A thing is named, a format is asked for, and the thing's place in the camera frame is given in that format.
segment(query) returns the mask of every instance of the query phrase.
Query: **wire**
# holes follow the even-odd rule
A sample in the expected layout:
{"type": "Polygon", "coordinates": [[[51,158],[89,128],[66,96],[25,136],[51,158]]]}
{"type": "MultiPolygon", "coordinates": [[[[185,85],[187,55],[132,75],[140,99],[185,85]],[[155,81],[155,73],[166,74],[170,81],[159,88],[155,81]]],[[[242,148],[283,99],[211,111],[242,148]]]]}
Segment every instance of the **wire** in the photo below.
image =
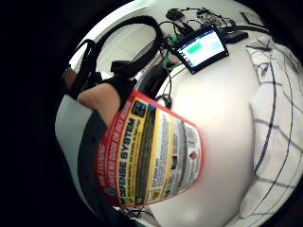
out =
{"type": "Polygon", "coordinates": [[[187,21],[187,25],[188,25],[188,23],[189,23],[189,22],[192,22],[192,21],[193,21],[193,22],[197,22],[197,23],[199,23],[199,24],[200,24],[200,26],[203,26],[201,22],[199,22],[199,21],[197,21],[197,20],[193,20],[193,19],[192,19],[192,20],[188,20],[188,21],[187,21]]]}
{"type": "Polygon", "coordinates": [[[176,36],[180,35],[180,34],[178,34],[177,31],[176,31],[176,27],[177,27],[177,28],[180,27],[177,23],[172,22],[172,21],[164,21],[164,22],[161,22],[161,23],[159,24],[159,26],[161,26],[161,25],[163,25],[163,24],[173,24],[173,31],[174,31],[174,34],[175,34],[176,36]]]}
{"type": "Polygon", "coordinates": [[[154,218],[154,215],[153,215],[152,213],[148,212],[148,211],[143,210],[144,208],[145,208],[145,207],[142,206],[140,209],[134,209],[134,210],[128,210],[128,209],[127,209],[128,212],[127,212],[126,215],[129,216],[130,214],[133,214],[133,213],[136,213],[136,212],[137,212],[137,214],[134,215],[135,218],[141,218],[141,214],[142,214],[142,213],[148,214],[148,215],[150,215],[151,217],[154,218]]]}
{"type": "MultiPolygon", "coordinates": [[[[178,76],[183,70],[185,70],[186,68],[181,69],[178,73],[176,73],[175,75],[173,75],[172,77],[170,77],[171,79],[174,79],[176,76],[178,76]]],[[[166,84],[166,86],[163,89],[163,94],[165,93],[165,91],[167,90],[169,86],[169,82],[166,84]]]]}

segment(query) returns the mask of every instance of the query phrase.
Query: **black cable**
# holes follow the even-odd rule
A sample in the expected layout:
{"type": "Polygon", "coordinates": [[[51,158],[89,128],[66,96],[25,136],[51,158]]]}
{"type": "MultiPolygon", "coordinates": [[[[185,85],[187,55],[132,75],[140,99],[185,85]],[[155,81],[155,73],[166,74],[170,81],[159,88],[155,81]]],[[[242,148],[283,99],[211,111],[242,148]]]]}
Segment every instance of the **black cable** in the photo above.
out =
{"type": "Polygon", "coordinates": [[[150,215],[151,217],[154,218],[154,215],[153,215],[153,214],[151,214],[151,213],[148,212],[148,211],[144,211],[144,210],[131,210],[131,211],[129,211],[127,214],[128,214],[128,216],[129,216],[131,213],[135,213],[135,212],[138,213],[138,214],[135,216],[136,218],[141,218],[141,213],[148,214],[148,215],[150,215]]]}
{"type": "Polygon", "coordinates": [[[176,27],[177,27],[177,28],[180,28],[180,26],[179,26],[177,23],[172,22],[172,21],[164,21],[164,22],[161,22],[161,23],[159,24],[159,26],[161,26],[161,25],[163,25],[163,24],[172,24],[172,25],[173,25],[174,34],[175,34],[176,36],[180,35],[180,34],[178,34],[177,31],[176,31],[176,27]]]}
{"type": "Polygon", "coordinates": [[[251,31],[262,32],[262,33],[265,33],[265,34],[268,34],[268,35],[271,34],[269,30],[262,29],[262,28],[259,28],[259,27],[256,27],[256,26],[228,26],[228,27],[225,28],[225,30],[227,32],[236,31],[236,30],[251,30],[251,31]]]}
{"type": "Polygon", "coordinates": [[[193,20],[193,19],[188,20],[188,21],[187,21],[187,25],[188,25],[188,23],[189,23],[189,22],[192,22],[192,21],[193,21],[193,22],[197,22],[197,23],[199,23],[199,24],[200,24],[200,26],[203,26],[201,22],[199,22],[199,21],[197,21],[197,20],[193,20]]]}

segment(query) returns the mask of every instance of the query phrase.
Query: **person's arm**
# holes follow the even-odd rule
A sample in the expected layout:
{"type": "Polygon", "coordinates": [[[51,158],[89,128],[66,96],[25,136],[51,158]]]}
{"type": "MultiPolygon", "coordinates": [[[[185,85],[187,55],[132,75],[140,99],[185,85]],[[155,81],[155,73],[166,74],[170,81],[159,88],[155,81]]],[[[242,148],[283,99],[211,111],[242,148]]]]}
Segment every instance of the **person's arm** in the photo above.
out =
{"type": "MultiPolygon", "coordinates": [[[[65,85],[69,90],[77,76],[72,68],[67,68],[63,73],[65,85]]],[[[123,106],[131,93],[135,81],[129,81],[122,77],[106,79],[91,89],[85,90],[78,96],[78,102],[90,109],[95,109],[109,126],[116,112],[123,106]]]]}
{"type": "Polygon", "coordinates": [[[109,126],[119,109],[120,97],[111,84],[101,83],[80,93],[78,102],[83,106],[97,110],[105,124],[109,126]]]}

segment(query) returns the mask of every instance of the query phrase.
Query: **electronic device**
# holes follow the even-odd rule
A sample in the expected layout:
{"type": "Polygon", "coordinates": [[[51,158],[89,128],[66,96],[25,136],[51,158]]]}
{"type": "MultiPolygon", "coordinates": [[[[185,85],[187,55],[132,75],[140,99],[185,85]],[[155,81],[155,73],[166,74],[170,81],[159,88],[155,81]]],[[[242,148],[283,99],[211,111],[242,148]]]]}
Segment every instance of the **electronic device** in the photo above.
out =
{"type": "Polygon", "coordinates": [[[174,46],[173,54],[191,74],[229,55],[215,26],[202,27],[190,33],[174,46]]]}
{"type": "Polygon", "coordinates": [[[180,20],[181,18],[184,17],[184,14],[179,11],[178,9],[170,9],[167,14],[166,17],[168,19],[170,19],[171,21],[176,21],[176,20],[180,20]]]}
{"type": "Polygon", "coordinates": [[[223,40],[226,44],[235,44],[243,39],[248,38],[248,33],[245,31],[234,31],[232,33],[227,33],[223,36],[223,40]]]}

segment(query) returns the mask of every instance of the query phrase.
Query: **sticker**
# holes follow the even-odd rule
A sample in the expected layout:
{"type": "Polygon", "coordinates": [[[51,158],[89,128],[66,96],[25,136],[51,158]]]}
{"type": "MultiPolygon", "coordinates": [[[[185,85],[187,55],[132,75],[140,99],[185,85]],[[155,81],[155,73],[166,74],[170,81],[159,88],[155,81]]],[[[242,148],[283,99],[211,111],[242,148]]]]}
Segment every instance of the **sticker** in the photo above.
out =
{"type": "Polygon", "coordinates": [[[100,141],[95,174],[109,203],[137,206],[189,189],[203,161],[197,128],[133,91],[100,141]]]}

